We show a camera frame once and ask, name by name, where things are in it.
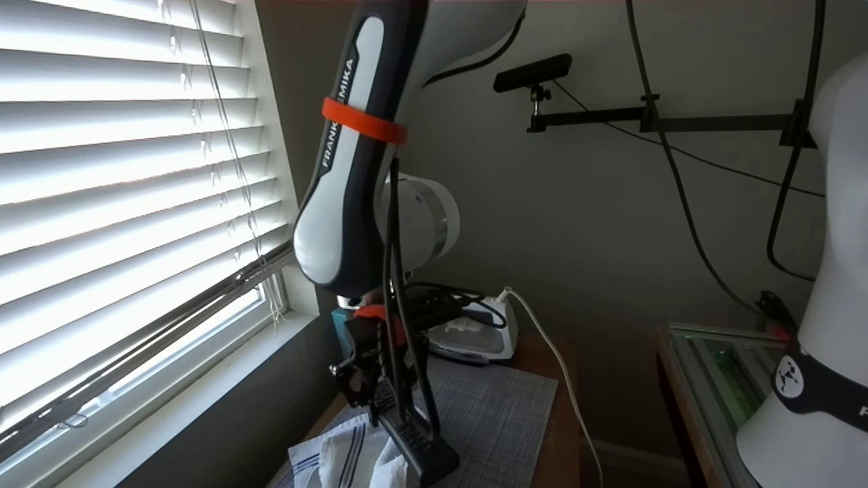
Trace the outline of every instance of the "white wall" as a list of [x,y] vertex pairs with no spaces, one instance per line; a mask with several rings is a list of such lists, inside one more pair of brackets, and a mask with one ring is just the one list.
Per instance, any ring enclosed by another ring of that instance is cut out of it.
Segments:
[[[802,89],[808,0],[642,0],[647,70],[661,115],[788,111]],[[868,9],[832,0],[825,70],[868,50]],[[751,329],[704,275],[655,146],[602,124],[526,136],[526,92],[492,96],[492,73],[559,52],[575,56],[563,82],[587,105],[633,105],[639,78],[619,0],[533,0],[514,47],[490,69],[418,96],[403,170],[442,178],[464,212],[453,256],[427,276],[497,290],[511,284],[553,334],[577,341],[577,387],[591,432],[615,445],[674,454],[654,371],[654,332],[663,322]],[[553,89],[551,111],[572,109]],[[777,178],[777,132],[673,136],[731,169]],[[794,314],[808,284],[765,264],[775,189],[681,161],[709,260],[749,300],[775,290]],[[821,189],[808,151],[798,185]],[[817,271],[821,200],[788,197],[781,260]]]

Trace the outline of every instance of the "window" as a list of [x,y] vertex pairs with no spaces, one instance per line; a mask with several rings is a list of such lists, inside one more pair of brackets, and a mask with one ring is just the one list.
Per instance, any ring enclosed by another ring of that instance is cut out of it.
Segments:
[[296,196],[248,10],[0,0],[0,463],[278,314]]

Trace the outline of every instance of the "window blind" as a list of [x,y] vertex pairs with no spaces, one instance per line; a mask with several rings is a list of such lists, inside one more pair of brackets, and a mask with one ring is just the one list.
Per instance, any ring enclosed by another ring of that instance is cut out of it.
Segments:
[[225,0],[0,0],[0,448],[288,241],[252,77]]

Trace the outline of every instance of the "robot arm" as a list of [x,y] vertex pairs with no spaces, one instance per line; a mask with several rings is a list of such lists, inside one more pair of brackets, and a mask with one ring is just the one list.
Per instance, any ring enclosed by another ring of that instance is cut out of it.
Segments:
[[361,0],[324,109],[350,109],[364,124],[379,124],[391,136],[324,123],[292,238],[313,284],[347,298],[379,284],[379,192],[412,96],[448,66],[506,37],[524,2]]

